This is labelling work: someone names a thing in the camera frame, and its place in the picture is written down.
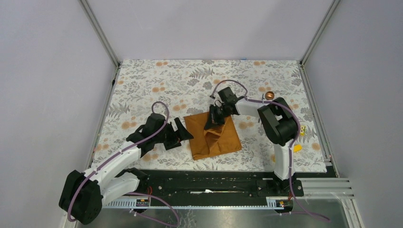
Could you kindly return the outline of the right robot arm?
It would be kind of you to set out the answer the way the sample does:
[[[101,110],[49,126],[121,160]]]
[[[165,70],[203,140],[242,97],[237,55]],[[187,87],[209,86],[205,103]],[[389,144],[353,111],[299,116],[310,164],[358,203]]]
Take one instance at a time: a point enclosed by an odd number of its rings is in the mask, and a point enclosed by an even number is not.
[[[204,129],[209,130],[225,124],[225,119],[233,115],[253,116],[260,119],[268,139],[274,144],[276,162],[274,174],[277,180],[272,183],[273,191],[280,196],[291,190],[288,180],[294,174],[294,143],[300,135],[300,123],[282,97],[273,100],[257,100],[245,95],[236,96],[230,87],[218,92],[219,105],[209,107]]]

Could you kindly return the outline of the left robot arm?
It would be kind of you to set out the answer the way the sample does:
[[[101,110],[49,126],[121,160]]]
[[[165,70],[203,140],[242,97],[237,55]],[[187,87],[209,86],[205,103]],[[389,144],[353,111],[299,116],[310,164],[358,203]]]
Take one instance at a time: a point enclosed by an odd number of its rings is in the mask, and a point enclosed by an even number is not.
[[[91,223],[106,204],[133,192],[142,195],[147,191],[147,183],[132,172],[124,172],[129,164],[141,159],[156,144],[162,143],[166,150],[181,145],[182,141],[193,139],[179,118],[175,118],[175,130],[163,114],[152,113],[145,124],[130,134],[122,146],[83,172],[77,170],[67,175],[59,207],[67,213],[70,222]]]

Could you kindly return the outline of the orange cloth napkin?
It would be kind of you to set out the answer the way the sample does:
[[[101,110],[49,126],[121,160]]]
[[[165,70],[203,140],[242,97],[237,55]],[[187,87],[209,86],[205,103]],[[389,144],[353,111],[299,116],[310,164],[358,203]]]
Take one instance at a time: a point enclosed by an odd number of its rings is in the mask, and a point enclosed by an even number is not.
[[[184,118],[187,131],[193,136],[193,139],[189,141],[193,160],[215,157],[242,149],[232,117],[225,118],[224,125],[205,130],[207,119],[207,112]]]

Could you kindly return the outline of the small yellow toy block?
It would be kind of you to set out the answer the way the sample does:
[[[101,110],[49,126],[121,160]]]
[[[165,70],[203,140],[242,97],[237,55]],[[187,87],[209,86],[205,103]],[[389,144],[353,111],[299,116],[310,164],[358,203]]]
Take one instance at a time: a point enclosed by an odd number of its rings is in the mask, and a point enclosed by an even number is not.
[[[306,132],[306,126],[302,125],[302,126],[300,127],[300,135],[301,135],[301,136],[304,136],[304,135],[305,135],[305,132]]]

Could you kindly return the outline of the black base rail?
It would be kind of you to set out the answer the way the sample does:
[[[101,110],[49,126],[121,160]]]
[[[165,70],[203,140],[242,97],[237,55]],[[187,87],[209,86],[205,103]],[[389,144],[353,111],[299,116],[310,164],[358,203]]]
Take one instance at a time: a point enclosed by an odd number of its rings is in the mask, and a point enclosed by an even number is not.
[[[266,206],[267,198],[303,197],[300,180],[280,180],[273,172],[140,170],[136,193],[177,207]]]

